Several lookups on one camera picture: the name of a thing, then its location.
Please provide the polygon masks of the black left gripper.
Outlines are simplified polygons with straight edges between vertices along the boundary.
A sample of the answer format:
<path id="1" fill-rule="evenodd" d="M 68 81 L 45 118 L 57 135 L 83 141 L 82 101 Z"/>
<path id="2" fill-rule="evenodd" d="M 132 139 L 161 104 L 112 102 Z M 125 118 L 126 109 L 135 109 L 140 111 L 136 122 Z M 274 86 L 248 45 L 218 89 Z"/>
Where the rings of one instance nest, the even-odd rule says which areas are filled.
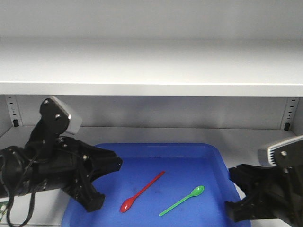
<path id="1" fill-rule="evenodd" d="M 92 182 L 119 171 L 122 163 L 115 152 L 70 137 L 30 141 L 24 148 L 10 146 L 0 151 L 0 196 L 61 189 L 87 212 L 94 212 L 102 208 L 105 195 Z"/>

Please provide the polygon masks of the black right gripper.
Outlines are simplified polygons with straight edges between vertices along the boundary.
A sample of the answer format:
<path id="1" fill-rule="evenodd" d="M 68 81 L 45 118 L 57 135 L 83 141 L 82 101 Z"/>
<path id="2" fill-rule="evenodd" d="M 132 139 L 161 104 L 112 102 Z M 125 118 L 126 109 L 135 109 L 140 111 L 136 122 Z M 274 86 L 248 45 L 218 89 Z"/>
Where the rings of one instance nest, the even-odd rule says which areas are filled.
<path id="1" fill-rule="evenodd" d="M 224 202 L 232 221 L 280 219 L 291 226 L 303 225 L 303 166 L 241 164 L 228 170 L 229 179 L 246 195 L 237 202 Z"/>

